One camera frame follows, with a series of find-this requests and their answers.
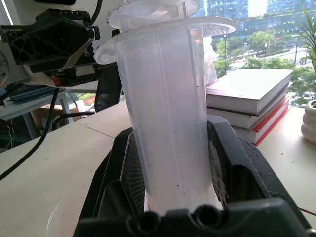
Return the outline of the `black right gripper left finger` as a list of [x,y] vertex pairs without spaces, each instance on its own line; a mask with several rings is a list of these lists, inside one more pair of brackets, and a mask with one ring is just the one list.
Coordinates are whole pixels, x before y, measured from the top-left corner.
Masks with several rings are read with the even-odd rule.
[[145,185],[132,128],[115,139],[94,173],[79,219],[137,217],[144,212]]

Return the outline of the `lattice finger of the black left gripper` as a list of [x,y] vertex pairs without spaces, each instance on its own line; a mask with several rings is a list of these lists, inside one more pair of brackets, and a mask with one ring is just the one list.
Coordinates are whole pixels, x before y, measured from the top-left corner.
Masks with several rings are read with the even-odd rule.
[[30,25],[0,25],[17,65],[78,67],[94,63],[92,42],[100,39],[89,13],[48,9]]

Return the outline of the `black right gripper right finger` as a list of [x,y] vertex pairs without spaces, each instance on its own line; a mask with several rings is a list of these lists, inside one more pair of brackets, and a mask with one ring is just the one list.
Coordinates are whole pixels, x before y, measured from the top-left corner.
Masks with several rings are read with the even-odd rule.
[[230,234],[310,234],[312,227],[262,153],[227,120],[207,117],[213,187]]

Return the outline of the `translucent white plastic cup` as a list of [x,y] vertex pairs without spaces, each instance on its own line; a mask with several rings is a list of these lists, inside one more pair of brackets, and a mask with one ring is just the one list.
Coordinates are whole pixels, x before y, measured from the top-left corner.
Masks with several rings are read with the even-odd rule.
[[120,33],[98,47],[117,63],[149,210],[210,204],[203,38],[231,33],[233,20],[197,17],[199,0],[129,0],[108,24]]

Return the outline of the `clear plastic cup rim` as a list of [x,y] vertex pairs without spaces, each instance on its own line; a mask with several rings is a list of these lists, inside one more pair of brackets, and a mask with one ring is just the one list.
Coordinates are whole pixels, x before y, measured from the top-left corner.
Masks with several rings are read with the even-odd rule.
[[85,196],[73,193],[52,211],[47,224],[47,237],[73,237]]

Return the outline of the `black office chair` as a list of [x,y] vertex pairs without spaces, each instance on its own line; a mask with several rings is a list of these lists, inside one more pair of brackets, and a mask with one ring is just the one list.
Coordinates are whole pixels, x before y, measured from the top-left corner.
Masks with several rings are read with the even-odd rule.
[[120,102],[122,85],[120,79],[98,81],[94,109],[96,112],[107,109]]

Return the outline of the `red-covered book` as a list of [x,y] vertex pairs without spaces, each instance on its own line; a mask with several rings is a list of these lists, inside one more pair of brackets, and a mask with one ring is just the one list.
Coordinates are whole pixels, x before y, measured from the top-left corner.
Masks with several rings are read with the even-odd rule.
[[241,128],[232,126],[232,128],[241,134],[246,140],[255,146],[259,145],[262,140],[269,134],[280,119],[288,112],[291,95],[281,99],[276,105],[269,109],[258,121],[250,128]]

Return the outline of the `brown cardboard box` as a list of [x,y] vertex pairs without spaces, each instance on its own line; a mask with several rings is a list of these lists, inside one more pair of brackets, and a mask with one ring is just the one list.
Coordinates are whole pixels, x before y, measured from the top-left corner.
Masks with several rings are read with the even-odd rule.
[[[34,123],[36,127],[44,129],[48,114],[50,110],[50,105],[46,104],[40,108],[37,108],[33,111],[31,111],[31,115],[33,117]],[[64,113],[63,108],[61,105],[55,105],[53,115],[52,115],[52,121],[57,117]],[[68,124],[68,119],[70,118],[63,118],[57,123],[57,128],[63,127]]]

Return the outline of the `white book with dark cover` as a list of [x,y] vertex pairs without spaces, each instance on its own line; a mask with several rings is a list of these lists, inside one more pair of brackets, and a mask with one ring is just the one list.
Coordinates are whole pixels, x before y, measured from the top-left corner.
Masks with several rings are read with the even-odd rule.
[[227,120],[230,125],[244,128],[253,129],[257,123],[268,116],[274,109],[277,108],[282,102],[289,98],[287,95],[287,90],[291,87],[293,82],[290,82],[288,86],[284,87],[281,92],[279,92],[271,102],[269,102],[266,107],[264,107],[258,115],[242,114],[240,112],[223,111],[219,109],[207,109],[208,115],[220,116]]

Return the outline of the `white background desk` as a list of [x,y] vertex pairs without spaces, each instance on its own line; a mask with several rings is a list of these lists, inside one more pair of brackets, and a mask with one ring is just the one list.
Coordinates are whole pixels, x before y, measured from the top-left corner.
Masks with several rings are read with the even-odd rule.
[[0,106],[0,119],[10,119],[49,104],[55,88],[48,86],[24,86],[10,95]]

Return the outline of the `white ribbed plant pot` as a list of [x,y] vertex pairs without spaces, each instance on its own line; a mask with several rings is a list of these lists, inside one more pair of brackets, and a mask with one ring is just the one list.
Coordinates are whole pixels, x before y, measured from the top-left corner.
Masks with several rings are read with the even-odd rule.
[[305,106],[301,132],[305,139],[316,144],[316,100]]

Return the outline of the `thick white book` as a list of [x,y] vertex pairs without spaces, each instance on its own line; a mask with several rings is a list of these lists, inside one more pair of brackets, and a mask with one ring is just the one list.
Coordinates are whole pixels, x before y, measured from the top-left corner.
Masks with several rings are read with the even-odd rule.
[[206,89],[208,108],[257,115],[290,83],[292,69],[238,69]]

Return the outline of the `green potted plant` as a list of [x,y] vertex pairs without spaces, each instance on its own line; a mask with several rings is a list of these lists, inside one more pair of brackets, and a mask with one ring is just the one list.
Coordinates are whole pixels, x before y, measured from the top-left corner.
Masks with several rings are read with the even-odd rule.
[[316,75],[316,17],[312,18],[309,13],[302,8],[305,20],[297,23],[300,29],[300,40],[307,52],[306,58],[310,60],[313,71]]

